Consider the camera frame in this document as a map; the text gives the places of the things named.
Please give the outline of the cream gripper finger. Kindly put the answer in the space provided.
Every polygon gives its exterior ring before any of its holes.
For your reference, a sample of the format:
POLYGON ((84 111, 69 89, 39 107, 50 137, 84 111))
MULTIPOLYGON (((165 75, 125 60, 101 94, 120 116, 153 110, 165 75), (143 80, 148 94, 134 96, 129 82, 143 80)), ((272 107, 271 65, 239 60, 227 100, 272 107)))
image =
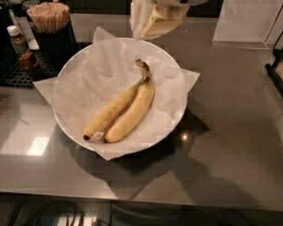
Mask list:
POLYGON ((185 20, 186 15, 176 17, 175 11, 172 8, 154 7, 146 26, 141 31, 141 39, 157 39, 176 29, 185 20))
POLYGON ((131 0, 129 22, 135 40, 153 40, 155 38, 150 33, 154 5, 153 0, 131 0))

